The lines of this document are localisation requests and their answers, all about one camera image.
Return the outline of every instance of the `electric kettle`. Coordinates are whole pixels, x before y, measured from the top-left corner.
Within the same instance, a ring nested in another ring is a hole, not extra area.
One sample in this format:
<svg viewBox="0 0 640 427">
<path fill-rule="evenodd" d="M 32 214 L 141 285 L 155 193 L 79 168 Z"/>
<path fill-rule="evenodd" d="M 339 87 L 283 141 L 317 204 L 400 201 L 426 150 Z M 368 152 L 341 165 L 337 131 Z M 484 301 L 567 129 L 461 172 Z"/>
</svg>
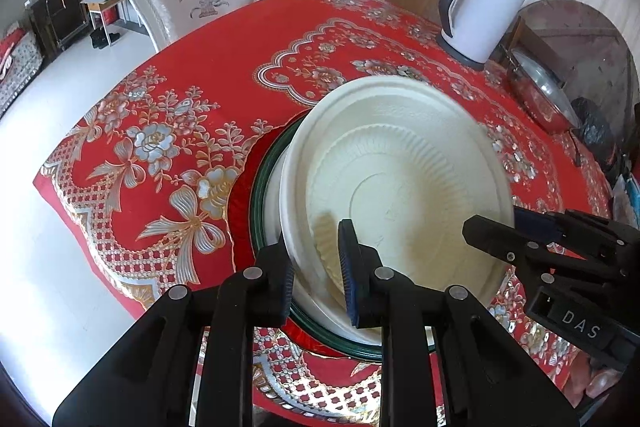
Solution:
<svg viewBox="0 0 640 427">
<path fill-rule="evenodd" d="M 440 47 L 457 61 L 482 71 L 525 0 L 440 0 Z"/>
</svg>

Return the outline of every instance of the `white floor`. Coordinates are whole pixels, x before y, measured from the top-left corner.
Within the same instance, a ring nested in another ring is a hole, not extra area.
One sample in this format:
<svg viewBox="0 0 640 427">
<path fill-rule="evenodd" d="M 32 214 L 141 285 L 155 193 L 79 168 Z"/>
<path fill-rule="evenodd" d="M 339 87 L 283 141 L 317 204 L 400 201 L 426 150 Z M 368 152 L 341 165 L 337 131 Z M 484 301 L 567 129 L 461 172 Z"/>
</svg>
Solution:
<svg viewBox="0 0 640 427">
<path fill-rule="evenodd" d="M 82 115 L 154 54 L 149 37 L 116 30 L 111 48 L 94 50 L 90 38 L 71 46 L 0 120 L 0 360 L 48 423 L 132 324 L 32 184 Z"/>
</svg>

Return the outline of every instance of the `table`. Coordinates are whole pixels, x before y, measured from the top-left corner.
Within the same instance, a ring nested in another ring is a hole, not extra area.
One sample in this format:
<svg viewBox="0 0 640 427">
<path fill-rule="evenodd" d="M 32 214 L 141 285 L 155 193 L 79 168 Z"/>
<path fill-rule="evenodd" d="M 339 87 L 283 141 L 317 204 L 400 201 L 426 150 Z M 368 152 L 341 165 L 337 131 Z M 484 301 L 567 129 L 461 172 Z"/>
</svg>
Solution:
<svg viewBox="0 0 640 427">
<path fill-rule="evenodd" d="M 577 168 L 571 140 L 547 136 L 524 113 L 504 70 L 465 68 L 437 46 L 438 31 L 383 0 L 253 3 L 124 78 L 34 184 L 96 275 L 139 317 L 175 283 L 218 285 L 252 263 L 248 193 L 287 123 L 348 80 L 400 74 L 448 94 L 478 121 L 514 204 L 608 217 L 609 186 L 585 147 Z M 561 387 L 575 349 L 528 319 L 523 304 L 511 270 L 490 311 Z M 341 358 L 292 323 L 255 330 L 254 384 L 254 403 L 306 425 L 378 417 L 379 365 Z"/>
<path fill-rule="evenodd" d="M 82 0 L 83 4 L 86 4 L 87 11 L 89 12 L 89 18 L 91 19 L 92 24 L 94 25 L 95 30 L 95 20 L 92 16 L 93 13 L 100 14 L 100 19 L 102 20 L 102 27 L 104 28 L 104 33 L 107 35 L 107 42 L 111 46 L 111 37 L 109 36 L 109 32 L 107 31 L 107 25 L 104 22 L 104 11 L 109 8 L 116 6 L 116 4 L 120 4 L 122 9 L 124 10 L 124 3 L 126 0 Z M 140 23 L 140 17 L 138 17 L 138 24 L 142 26 Z"/>
</svg>

